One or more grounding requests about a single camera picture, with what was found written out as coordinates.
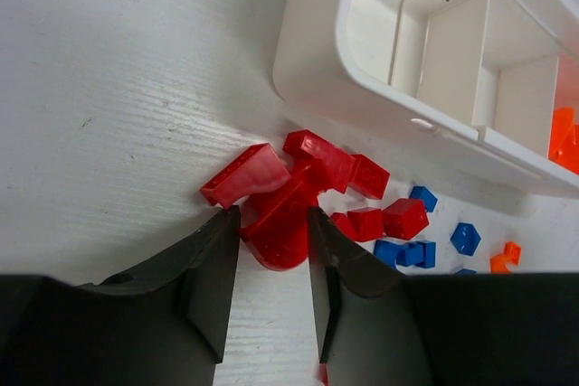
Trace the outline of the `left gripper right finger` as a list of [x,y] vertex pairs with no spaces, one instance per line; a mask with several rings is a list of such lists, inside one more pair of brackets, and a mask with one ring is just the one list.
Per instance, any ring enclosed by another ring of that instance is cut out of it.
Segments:
[[575,273],[409,276],[308,211],[318,358],[333,385],[575,385]]

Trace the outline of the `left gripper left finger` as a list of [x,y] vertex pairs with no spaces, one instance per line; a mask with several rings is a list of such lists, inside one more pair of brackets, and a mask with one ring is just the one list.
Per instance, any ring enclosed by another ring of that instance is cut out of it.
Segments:
[[209,385],[223,360],[241,215],[99,284],[1,278],[4,385]]

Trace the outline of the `small blue curved lego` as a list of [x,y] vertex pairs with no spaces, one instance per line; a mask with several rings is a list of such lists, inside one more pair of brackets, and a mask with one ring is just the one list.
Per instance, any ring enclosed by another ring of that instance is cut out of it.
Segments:
[[479,246],[481,237],[473,224],[459,222],[450,241],[459,254],[472,257]]

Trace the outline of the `small orange lego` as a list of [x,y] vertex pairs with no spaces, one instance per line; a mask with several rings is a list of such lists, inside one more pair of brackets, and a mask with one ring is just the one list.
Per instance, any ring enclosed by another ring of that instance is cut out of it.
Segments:
[[519,244],[507,241],[502,252],[492,256],[489,260],[490,272],[493,274],[507,274],[511,270],[509,265],[517,267],[520,263],[522,248]]

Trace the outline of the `large red round lego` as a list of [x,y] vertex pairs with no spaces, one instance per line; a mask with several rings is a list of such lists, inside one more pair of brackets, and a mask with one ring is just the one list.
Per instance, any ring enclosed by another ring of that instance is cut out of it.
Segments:
[[300,160],[291,178],[271,193],[249,197],[257,219],[240,229],[253,256],[265,268],[284,271],[299,266],[308,257],[308,209],[318,206],[318,196],[332,188],[323,162]]

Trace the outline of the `red curved lego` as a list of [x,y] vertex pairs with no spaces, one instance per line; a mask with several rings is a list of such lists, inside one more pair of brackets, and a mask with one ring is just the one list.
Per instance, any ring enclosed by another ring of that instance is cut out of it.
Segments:
[[270,193],[290,179],[290,172],[268,143],[249,146],[200,188],[211,205],[230,208],[241,198]]

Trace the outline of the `large orange round lego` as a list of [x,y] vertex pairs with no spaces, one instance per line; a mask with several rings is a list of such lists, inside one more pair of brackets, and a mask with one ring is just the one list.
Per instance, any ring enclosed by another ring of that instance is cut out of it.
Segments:
[[573,108],[563,107],[554,111],[548,158],[578,174],[578,125],[574,122]]

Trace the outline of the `white three-compartment tray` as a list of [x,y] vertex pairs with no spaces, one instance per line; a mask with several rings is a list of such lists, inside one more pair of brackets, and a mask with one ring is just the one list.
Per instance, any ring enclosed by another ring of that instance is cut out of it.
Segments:
[[548,156],[576,0],[287,0],[279,95],[525,193],[574,198]]

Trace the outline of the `red lego brick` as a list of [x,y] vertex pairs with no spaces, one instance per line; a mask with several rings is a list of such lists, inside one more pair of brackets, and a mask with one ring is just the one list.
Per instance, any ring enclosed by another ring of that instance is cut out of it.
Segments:
[[366,198],[382,200],[390,173],[365,155],[353,155],[355,164],[348,186]]

